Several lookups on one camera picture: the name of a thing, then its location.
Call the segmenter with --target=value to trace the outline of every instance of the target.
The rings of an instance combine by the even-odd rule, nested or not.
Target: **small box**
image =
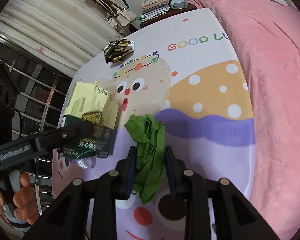
[[[94,133],[63,147],[62,156],[67,158],[107,158],[112,154],[119,105],[110,93],[94,84],[77,82],[66,99],[66,109],[61,127],[71,123],[90,121]]]
[[[183,9],[188,7],[189,0],[172,0],[170,6],[173,10]]]

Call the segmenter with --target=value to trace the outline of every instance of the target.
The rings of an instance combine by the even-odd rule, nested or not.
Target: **nightstand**
[[[170,8],[170,10],[166,13],[166,14],[163,14],[163,15],[159,15],[158,17],[156,18],[153,18],[151,20],[148,20],[148,21],[145,21],[145,22],[142,22],[140,24],[140,28],[144,28],[152,23],[156,23],[160,20],[163,20],[163,19],[166,19],[168,17],[171,17],[171,16],[174,16],[174,15],[177,15],[177,14],[180,14],[180,13],[184,13],[184,12],[188,12],[188,11],[192,11],[192,10],[196,10],[196,6],[194,6],[193,4],[188,4],[188,7],[187,8],[183,8],[183,9],[176,9],[176,10],[172,10]]]

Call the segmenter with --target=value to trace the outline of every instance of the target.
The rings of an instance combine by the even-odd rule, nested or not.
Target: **speaker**
[[[20,89],[0,62],[0,145],[12,141],[12,119]]]

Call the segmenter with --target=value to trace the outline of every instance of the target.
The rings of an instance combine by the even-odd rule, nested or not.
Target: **green crumpled paper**
[[[165,175],[165,126],[150,114],[131,115],[125,127],[137,142],[137,159],[133,189],[139,193],[143,205],[149,203]]]

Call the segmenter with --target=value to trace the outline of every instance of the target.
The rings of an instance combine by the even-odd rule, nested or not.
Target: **white curtain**
[[[0,33],[73,77],[113,40],[122,38],[90,0],[10,0]]]

